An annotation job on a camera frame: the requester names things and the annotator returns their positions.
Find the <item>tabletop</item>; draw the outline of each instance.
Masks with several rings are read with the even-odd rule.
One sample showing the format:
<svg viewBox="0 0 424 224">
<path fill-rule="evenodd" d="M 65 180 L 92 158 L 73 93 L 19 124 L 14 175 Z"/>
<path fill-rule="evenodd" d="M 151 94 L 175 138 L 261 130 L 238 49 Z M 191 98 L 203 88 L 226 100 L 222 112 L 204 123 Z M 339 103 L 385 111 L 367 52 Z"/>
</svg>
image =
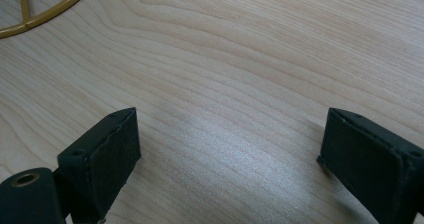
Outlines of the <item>tabletop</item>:
<svg viewBox="0 0 424 224">
<path fill-rule="evenodd" d="M 81 0 L 0 40 L 0 181 L 136 107 L 107 223 L 376 223 L 316 162 L 326 115 L 424 148 L 423 23 L 424 0 Z"/>
</svg>

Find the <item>black plastic part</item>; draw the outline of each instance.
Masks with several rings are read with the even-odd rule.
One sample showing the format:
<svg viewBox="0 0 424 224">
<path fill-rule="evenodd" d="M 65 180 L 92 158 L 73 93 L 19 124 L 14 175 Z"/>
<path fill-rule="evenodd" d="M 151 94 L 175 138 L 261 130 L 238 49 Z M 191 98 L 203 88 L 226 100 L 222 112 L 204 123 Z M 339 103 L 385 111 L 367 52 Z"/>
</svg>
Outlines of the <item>black plastic part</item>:
<svg viewBox="0 0 424 224">
<path fill-rule="evenodd" d="M 135 108 L 108 115 L 60 153 L 57 179 L 76 193 L 73 221 L 103 219 L 140 157 Z"/>
<path fill-rule="evenodd" d="M 318 162 L 379 223 L 412 223 L 424 201 L 424 151 L 352 112 L 330 108 Z"/>
<path fill-rule="evenodd" d="M 65 223 L 49 169 L 27 170 L 0 184 L 0 223 Z"/>
</svg>

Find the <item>yellow hoop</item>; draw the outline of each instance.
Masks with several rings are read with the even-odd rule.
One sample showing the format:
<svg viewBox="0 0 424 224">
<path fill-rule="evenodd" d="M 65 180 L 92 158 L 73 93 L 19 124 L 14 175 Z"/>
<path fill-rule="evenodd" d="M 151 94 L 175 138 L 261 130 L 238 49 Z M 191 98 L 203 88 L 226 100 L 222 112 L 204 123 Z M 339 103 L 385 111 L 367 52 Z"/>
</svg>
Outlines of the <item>yellow hoop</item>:
<svg viewBox="0 0 424 224">
<path fill-rule="evenodd" d="M 14 26 L 0 29 L 0 39 L 17 35 L 39 26 L 66 11 L 78 1 L 79 0 L 63 0 L 47 11 L 31 17 L 28 0 L 21 0 L 22 22 Z"/>
</svg>

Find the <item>light wood surface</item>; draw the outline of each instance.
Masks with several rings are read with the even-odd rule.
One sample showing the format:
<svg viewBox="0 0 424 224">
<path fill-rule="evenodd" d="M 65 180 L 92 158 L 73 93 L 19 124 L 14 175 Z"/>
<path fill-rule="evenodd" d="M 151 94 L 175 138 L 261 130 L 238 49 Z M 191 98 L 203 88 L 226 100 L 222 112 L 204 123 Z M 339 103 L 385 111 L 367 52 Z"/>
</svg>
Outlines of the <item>light wood surface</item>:
<svg viewBox="0 0 424 224">
<path fill-rule="evenodd" d="M 134 106 L 107 223 L 376 223 L 315 160 L 329 107 L 424 147 L 423 23 L 424 0 L 82 0 L 0 40 L 0 181 Z"/>
</svg>

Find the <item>wood grain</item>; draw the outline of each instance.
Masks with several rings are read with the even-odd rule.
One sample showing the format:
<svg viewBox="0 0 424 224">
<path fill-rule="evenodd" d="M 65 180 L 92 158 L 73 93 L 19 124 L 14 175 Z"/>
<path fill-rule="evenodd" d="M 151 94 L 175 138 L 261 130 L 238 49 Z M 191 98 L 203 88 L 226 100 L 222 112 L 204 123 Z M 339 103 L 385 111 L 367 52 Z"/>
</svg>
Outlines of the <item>wood grain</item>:
<svg viewBox="0 0 424 224">
<path fill-rule="evenodd" d="M 135 106 L 108 223 L 376 223 L 315 159 L 329 107 L 424 148 L 423 23 L 424 0 L 82 0 L 0 40 L 0 181 Z"/>
</svg>

